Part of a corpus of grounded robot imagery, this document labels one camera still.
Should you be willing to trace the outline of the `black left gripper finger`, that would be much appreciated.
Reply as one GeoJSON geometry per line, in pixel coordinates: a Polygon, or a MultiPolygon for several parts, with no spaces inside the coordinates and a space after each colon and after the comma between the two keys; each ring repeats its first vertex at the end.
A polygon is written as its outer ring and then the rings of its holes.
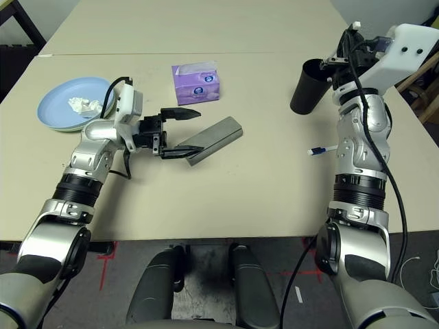
{"type": "Polygon", "coordinates": [[[174,119],[184,121],[200,117],[201,113],[188,108],[161,108],[162,120],[174,119]]]}
{"type": "Polygon", "coordinates": [[[159,152],[159,156],[163,160],[188,158],[199,154],[202,151],[202,147],[194,145],[177,145],[174,148],[162,148],[159,152]]]}

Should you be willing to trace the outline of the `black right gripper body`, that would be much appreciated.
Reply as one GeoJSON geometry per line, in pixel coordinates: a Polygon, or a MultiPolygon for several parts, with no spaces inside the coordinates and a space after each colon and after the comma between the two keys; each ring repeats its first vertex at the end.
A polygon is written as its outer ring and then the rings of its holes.
{"type": "Polygon", "coordinates": [[[364,53],[361,51],[356,51],[350,58],[348,56],[330,56],[325,60],[321,61],[321,70],[328,73],[332,80],[335,81],[351,81],[353,80],[353,70],[351,69],[350,63],[352,63],[357,76],[359,77],[362,73],[365,73],[369,68],[374,66],[378,59],[374,54],[364,53]]]}

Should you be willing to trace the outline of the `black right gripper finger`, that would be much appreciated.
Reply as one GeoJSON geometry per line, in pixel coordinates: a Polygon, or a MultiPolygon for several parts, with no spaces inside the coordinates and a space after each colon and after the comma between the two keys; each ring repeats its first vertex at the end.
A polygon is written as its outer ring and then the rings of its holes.
{"type": "Polygon", "coordinates": [[[345,29],[337,46],[337,56],[348,58],[351,52],[351,29],[345,29]]]}
{"type": "Polygon", "coordinates": [[[368,41],[359,32],[353,34],[353,53],[369,54],[368,41]]]}

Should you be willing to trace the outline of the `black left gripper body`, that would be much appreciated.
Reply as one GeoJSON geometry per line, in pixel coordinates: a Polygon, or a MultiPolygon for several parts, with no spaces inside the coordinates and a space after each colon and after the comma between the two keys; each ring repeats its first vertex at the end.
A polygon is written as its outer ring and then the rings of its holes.
{"type": "Polygon", "coordinates": [[[151,149],[155,156],[164,156],[167,147],[167,133],[163,130],[165,122],[163,114],[143,117],[139,121],[137,133],[133,134],[135,146],[151,149]]]}

